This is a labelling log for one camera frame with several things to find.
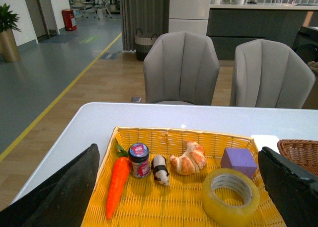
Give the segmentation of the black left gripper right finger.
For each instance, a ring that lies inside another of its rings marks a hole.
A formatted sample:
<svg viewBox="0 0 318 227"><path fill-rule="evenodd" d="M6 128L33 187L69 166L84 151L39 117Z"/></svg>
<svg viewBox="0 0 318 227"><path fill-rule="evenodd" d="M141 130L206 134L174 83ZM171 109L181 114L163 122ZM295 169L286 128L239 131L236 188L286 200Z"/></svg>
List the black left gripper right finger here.
<svg viewBox="0 0 318 227"><path fill-rule="evenodd" d="M258 164L265 189L288 227L318 225L318 177L263 147Z"/></svg>

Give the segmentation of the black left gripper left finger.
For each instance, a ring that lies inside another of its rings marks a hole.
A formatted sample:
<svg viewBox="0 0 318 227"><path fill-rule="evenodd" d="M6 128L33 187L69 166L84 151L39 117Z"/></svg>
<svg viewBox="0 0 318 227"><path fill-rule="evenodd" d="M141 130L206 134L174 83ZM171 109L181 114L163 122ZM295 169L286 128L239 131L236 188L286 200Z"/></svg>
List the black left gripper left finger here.
<svg viewBox="0 0 318 227"><path fill-rule="evenodd" d="M79 227L99 169L97 144L0 213L2 227Z"/></svg>

